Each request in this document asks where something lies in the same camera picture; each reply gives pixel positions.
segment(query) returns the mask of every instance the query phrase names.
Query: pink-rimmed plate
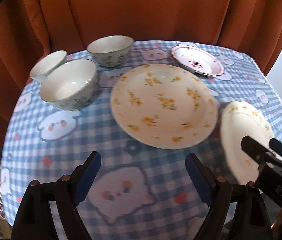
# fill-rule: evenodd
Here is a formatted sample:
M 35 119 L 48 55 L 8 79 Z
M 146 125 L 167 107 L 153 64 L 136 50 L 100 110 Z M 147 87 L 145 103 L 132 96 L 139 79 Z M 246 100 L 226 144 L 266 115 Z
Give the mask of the pink-rimmed plate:
M 178 45 L 171 49 L 173 57 L 190 72 L 206 76 L 221 76 L 223 64 L 210 53 L 194 46 Z

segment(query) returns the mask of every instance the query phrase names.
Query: oval plate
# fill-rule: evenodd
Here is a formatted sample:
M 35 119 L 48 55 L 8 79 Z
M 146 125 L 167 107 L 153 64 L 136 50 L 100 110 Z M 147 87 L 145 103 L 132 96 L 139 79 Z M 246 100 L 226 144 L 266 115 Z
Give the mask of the oval plate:
M 111 110 L 130 136 L 162 149 L 202 142 L 217 122 L 218 109 L 206 85 L 171 65 L 144 65 L 125 73 L 111 94 Z
M 259 175 L 259 165 L 241 149 L 241 141 L 247 135 L 266 148 L 274 137 L 259 110 L 247 102 L 233 101 L 222 113 L 220 137 L 228 167 L 241 185 L 255 181 Z
M 210 53 L 194 46 L 178 45 L 171 49 L 173 57 L 190 72 L 206 76 L 221 76 L 224 66 Z

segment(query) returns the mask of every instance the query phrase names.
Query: curtain fold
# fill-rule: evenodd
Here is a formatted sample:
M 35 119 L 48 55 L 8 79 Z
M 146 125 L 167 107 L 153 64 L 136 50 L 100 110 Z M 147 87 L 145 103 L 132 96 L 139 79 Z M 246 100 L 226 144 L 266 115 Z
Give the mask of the curtain fold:
M 267 74 L 282 49 L 282 0 L 4 0 L 0 145 L 37 60 L 114 34 L 228 47 L 253 57 Z

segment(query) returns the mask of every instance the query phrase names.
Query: gingham pattern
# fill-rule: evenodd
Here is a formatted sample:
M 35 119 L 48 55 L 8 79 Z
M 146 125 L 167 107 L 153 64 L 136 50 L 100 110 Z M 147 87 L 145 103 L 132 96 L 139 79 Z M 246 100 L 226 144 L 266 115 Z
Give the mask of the gingham pattern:
M 151 63 L 180 66 L 173 57 L 145 60 L 141 55 L 141 51 L 155 48 L 170 52 L 175 45 L 179 43 L 135 42 L 129 58 L 121 67 Z M 225 55 L 235 62 L 233 65 L 224 64 L 225 70 L 233 77 L 229 81 L 200 77 L 208 88 L 219 94 L 215 98 L 220 104 L 220 113 L 230 101 L 248 100 L 262 111 L 275 137 L 282 141 L 282 102 L 254 60 L 246 54 L 242 54 L 243 59 L 240 60 L 231 49 L 196 45 L 215 56 Z M 91 59 L 91 56 L 87 51 L 81 51 L 69 58 Z M 132 215 L 118 219 L 115 226 L 108 225 L 87 199 L 80 203 L 79 214 L 93 239 L 184 239 L 188 222 L 193 217 L 203 217 L 207 213 L 206 205 L 200 201 L 185 170 L 184 160 L 190 152 L 196 153 L 216 175 L 233 180 L 225 163 L 220 139 L 215 133 L 202 143 L 182 150 L 157 149 L 132 139 L 112 117 L 109 88 L 100 89 L 97 99 L 81 110 L 78 125 L 72 133 L 59 140 L 42 141 L 38 124 L 58 110 L 40 99 L 39 88 L 36 82 L 25 86 L 22 95 L 32 91 L 31 103 L 21 112 L 13 114 L 5 138 L 1 167 L 10 171 L 11 195 L 5 195 L 3 202 L 11 225 L 19 201 L 31 180 L 38 179 L 41 183 L 56 181 L 63 174 L 70 174 L 92 151 L 98 151 L 102 156 L 98 177 L 120 165 L 137 166 L 145 173 L 154 197 L 152 205 L 143 206 Z M 269 100 L 267 104 L 256 97 L 257 89 L 266 93 Z M 51 161 L 48 166 L 43 164 L 44 156 Z M 186 193 L 186 201 L 177 204 L 174 198 L 182 192 Z M 60 239 L 66 239 L 55 204 L 51 208 Z

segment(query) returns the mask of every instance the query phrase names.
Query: tablecloth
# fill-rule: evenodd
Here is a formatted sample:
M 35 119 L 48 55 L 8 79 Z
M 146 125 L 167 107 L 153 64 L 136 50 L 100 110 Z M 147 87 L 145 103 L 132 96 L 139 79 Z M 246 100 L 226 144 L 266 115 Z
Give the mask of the tablecloth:
M 34 81 L 24 87 L 6 133 L 1 165 L 4 211 L 11 225 L 31 180 L 56 181 L 98 151 L 102 166 L 94 183 L 98 183 L 100 200 L 93 201 L 88 194 L 78 206 L 93 239 L 186 239 L 195 234 L 208 207 L 191 183 L 184 160 L 194 152 L 217 176 L 234 181 L 220 143 L 220 122 L 198 145 L 164 150 L 127 135 L 113 119 L 109 104 L 113 85 L 131 68 L 151 63 L 181 66 L 170 54 L 180 44 L 197 46 L 224 64 L 222 76 L 199 76 L 217 101 L 219 115 L 229 102 L 245 100 L 262 111 L 282 141 L 282 101 L 251 57 L 198 43 L 137 41 L 124 64 L 98 68 L 95 100 L 81 111 L 61 111 L 45 103 Z M 78 58 L 92 59 L 87 51 L 68 56 L 69 60 Z M 117 179 L 108 185 L 111 178 Z M 60 239 L 66 239 L 56 205 L 51 203 L 51 208 Z

